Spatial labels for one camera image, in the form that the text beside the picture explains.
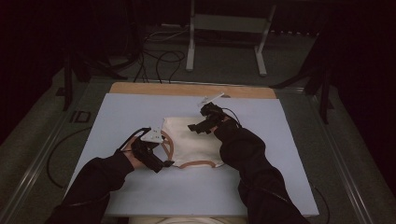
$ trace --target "floor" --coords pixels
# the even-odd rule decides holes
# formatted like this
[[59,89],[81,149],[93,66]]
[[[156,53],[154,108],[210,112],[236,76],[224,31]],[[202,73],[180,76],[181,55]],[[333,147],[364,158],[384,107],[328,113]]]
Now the floor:
[[[149,41],[145,45],[147,53],[145,69],[142,69],[146,74],[140,73],[136,81],[159,82],[160,77],[161,81],[171,83],[267,87],[296,75],[315,42],[315,38],[301,35],[270,34],[263,52],[268,76],[260,77],[253,53],[254,43],[229,37],[233,36],[227,34],[216,41],[197,39],[192,72],[185,71],[185,59],[178,65],[178,62],[159,62],[150,56],[161,57],[163,51],[155,50],[179,50],[186,55],[186,34],[164,41]],[[181,56],[181,53],[178,57],[168,53],[163,59],[178,61]],[[121,60],[112,58],[113,63]],[[134,63],[118,72],[133,81],[140,67],[139,63]],[[51,209],[62,200],[64,186],[73,174],[90,133],[86,128],[93,125],[103,97],[117,81],[98,71],[92,70],[92,73],[89,83],[74,80],[73,104],[63,111],[64,98],[56,96],[56,91],[63,86],[63,71],[60,71],[51,89],[1,146],[1,223],[43,223]],[[301,80],[286,89],[276,90],[276,96],[284,107],[320,212],[319,216],[308,220],[318,224],[396,223],[396,201],[338,98],[337,89],[331,88],[332,106],[326,125],[318,116],[317,96],[303,92],[305,82]],[[74,111],[90,112],[91,117],[88,122],[76,122],[72,120]],[[104,223],[113,221],[111,217],[104,219]]]

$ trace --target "black sleeve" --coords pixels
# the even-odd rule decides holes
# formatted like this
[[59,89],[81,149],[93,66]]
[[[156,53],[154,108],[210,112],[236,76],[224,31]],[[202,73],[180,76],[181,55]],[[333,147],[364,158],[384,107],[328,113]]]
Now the black sleeve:
[[286,191],[282,174],[265,157],[265,144],[256,134],[225,121],[215,130],[222,142],[220,156],[239,171],[239,195],[248,223],[308,223]]
[[87,162],[46,223],[101,223],[109,192],[120,189],[125,176],[133,170],[134,167],[123,153]]

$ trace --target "light blue surface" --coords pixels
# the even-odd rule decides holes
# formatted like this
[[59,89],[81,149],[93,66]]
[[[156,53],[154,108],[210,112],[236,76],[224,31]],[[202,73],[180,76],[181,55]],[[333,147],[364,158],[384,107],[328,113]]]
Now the light blue surface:
[[[143,127],[161,127],[165,117],[199,117],[202,97],[106,95],[78,171],[94,157],[108,157],[131,133]],[[241,124],[267,145],[268,160],[283,174],[288,193],[305,216],[318,215],[304,167],[278,100],[219,98],[214,104],[230,108]],[[136,170],[122,189],[113,192],[106,213],[111,216],[245,216],[237,193],[238,173],[220,168],[164,168],[158,174]]]

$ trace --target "fabric piece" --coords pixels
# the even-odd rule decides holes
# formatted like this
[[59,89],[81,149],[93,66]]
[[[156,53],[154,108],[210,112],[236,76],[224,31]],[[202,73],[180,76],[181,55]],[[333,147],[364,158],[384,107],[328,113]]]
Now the fabric piece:
[[129,224],[247,224],[244,217],[130,217]]
[[179,168],[211,166],[215,168],[224,163],[219,154],[220,140],[213,133],[198,134],[190,131],[188,127],[188,125],[197,124],[204,119],[204,117],[164,119],[163,132],[169,135],[174,145],[172,156],[172,161],[175,162],[174,166]]

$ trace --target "wire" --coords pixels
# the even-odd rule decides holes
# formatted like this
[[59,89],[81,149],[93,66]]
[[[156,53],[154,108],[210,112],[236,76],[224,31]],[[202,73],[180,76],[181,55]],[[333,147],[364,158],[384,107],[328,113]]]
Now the wire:
[[235,119],[233,119],[233,118],[231,118],[231,119],[235,120],[235,121],[238,123],[239,128],[242,128],[241,122],[239,122],[238,117],[235,115],[235,113],[234,113],[231,109],[229,109],[229,108],[222,108],[222,109],[223,109],[223,110],[228,110],[228,111],[230,111],[231,113],[233,113],[233,116],[235,117]]
[[308,182],[312,186],[312,188],[317,191],[317,193],[320,195],[321,199],[323,200],[324,204],[326,205],[326,210],[327,210],[326,224],[329,224],[329,222],[330,222],[330,208],[329,208],[329,205],[327,204],[327,201],[326,201],[325,197],[323,196],[323,194],[320,192],[320,190],[314,184],[312,184],[310,181],[308,181]]
[[146,74],[145,55],[144,55],[144,51],[143,51],[144,45],[145,45],[146,41],[148,40],[148,38],[149,38],[148,36],[145,37],[143,39],[143,43],[141,43],[139,45],[138,63],[140,64],[140,67],[139,67],[139,70],[137,71],[136,75],[134,76],[134,82],[137,81],[137,78],[139,77],[140,72],[143,71],[143,74],[142,74],[143,82],[145,83],[147,81],[147,83],[149,83],[149,79]]
[[89,130],[89,129],[91,129],[91,128],[92,128],[92,127],[88,127],[88,128],[85,128],[85,129],[76,131],[76,132],[74,132],[74,133],[70,133],[70,134],[67,135],[65,138],[63,138],[61,141],[59,141],[59,142],[53,147],[52,151],[50,152],[49,157],[47,158],[47,176],[49,177],[49,180],[52,182],[52,184],[54,184],[56,187],[58,187],[58,188],[60,188],[60,189],[65,189],[67,185],[64,185],[64,186],[63,186],[63,185],[61,185],[61,184],[58,184],[58,182],[56,182],[56,181],[53,179],[53,177],[51,176],[51,174],[50,174],[50,159],[52,158],[53,153],[54,153],[55,150],[58,148],[58,146],[59,146],[62,142],[64,142],[65,140],[67,140],[68,138],[74,136],[75,134],[78,134],[78,133],[82,133],[82,132],[84,132],[84,131],[87,131],[87,130]]
[[99,199],[94,199],[94,200],[86,201],[83,203],[61,204],[61,205],[59,205],[59,207],[79,207],[79,206],[85,206],[88,204],[99,203],[99,202],[105,200],[106,198],[108,198],[109,196],[110,196],[110,193],[108,192]]
[[[188,32],[188,30],[184,30],[184,31],[170,31],[170,32],[156,32],[156,33],[153,33],[153,34],[149,35],[148,38],[147,38],[147,41],[163,42],[163,41],[169,40],[169,39],[171,39],[171,38],[173,38],[175,36],[185,34],[187,32]],[[168,36],[168,37],[166,37],[164,39],[150,39],[150,37],[152,37],[154,35],[158,35],[158,34],[174,34],[174,35],[170,35],[170,36]]]
[[[163,82],[161,81],[161,76],[160,76],[160,71],[158,70],[158,65],[160,64],[160,62],[167,62],[167,63],[168,63],[168,61],[163,60],[163,56],[165,56],[166,54],[169,54],[169,53],[174,54],[174,55],[176,55],[176,57],[178,57],[178,55],[177,55],[174,51],[166,51],[165,53],[163,53],[163,54],[158,58],[157,63],[156,63],[156,65],[155,65],[155,72],[156,72],[156,74],[157,74],[157,78],[160,80],[160,83],[163,83]],[[178,57],[178,60],[176,61],[176,62],[178,62],[177,68],[172,72],[171,76],[168,78],[169,84],[171,83],[172,76],[175,74],[175,72],[176,72],[176,71],[178,70],[178,68],[180,67],[180,65],[181,65],[181,60],[182,60],[182,59],[180,59],[180,57]]]
[[128,150],[123,150],[123,148],[128,144],[128,142],[137,134],[140,132],[148,132],[150,130],[150,128],[141,128],[137,131],[135,131],[134,133],[131,134],[131,136],[129,136],[124,143],[122,143],[122,145],[117,149],[117,151],[128,151]]

